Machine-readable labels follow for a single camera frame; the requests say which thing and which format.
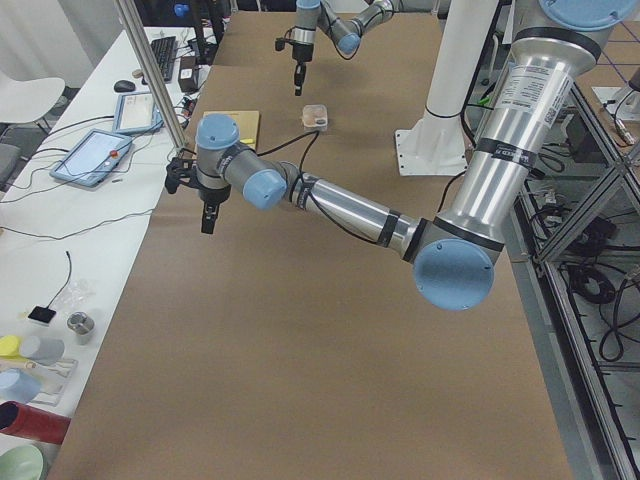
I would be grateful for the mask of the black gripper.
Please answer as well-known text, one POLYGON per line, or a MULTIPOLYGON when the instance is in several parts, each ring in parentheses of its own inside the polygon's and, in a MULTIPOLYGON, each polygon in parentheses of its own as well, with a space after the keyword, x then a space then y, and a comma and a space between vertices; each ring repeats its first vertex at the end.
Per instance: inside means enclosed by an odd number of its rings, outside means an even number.
POLYGON ((301 43, 285 37, 277 37, 274 43, 275 50, 282 51, 286 44, 292 46, 292 58, 296 61, 293 75, 294 95, 301 96, 306 78, 307 64, 311 62, 313 58, 314 44, 301 43))
POLYGON ((175 194, 180 186, 195 189, 203 202, 201 232, 212 234, 220 206, 231 194, 231 186, 215 171, 203 172, 194 159, 174 157, 166 166, 165 190, 175 194))

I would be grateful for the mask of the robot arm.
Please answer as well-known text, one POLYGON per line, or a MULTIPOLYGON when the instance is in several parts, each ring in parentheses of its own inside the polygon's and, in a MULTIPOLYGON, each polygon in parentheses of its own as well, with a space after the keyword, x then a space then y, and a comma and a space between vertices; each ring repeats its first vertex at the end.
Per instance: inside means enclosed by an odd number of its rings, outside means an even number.
POLYGON ((328 1, 297 1, 295 24, 274 41, 276 51, 292 48, 296 62, 293 73, 294 95, 301 96, 307 64, 313 59, 316 33, 331 41, 339 56, 350 60, 359 50, 362 38, 373 28, 400 13, 430 12, 435 1, 368 1, 368 7, 350 19, 342 19, 328 1))
POLYGON ((413 268, 418 291, 446 310, 481 303, 503 247, 502 223, 530 173, 543 138, 574 80, 592 69, 630 1, 527 1, 491 113, 450 206, 414 220, 287 163, 261 159, 223 114, 202 120, 193 162, 173 160, 165 187, 196 189, 204 232, 218 207, 239 190, 256 208, 287 200, 325 216, 367 243, 397 251, 413 268))

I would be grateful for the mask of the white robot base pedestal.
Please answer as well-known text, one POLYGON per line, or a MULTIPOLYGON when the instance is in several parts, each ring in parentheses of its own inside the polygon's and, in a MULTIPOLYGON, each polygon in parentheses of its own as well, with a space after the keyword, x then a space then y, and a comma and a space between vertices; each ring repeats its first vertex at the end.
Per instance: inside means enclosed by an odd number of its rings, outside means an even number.
POLYGON ((453 176, 467 165, 461 114, 498 3, 450 3, 424 114, 396 132, 402 176, 453 176))

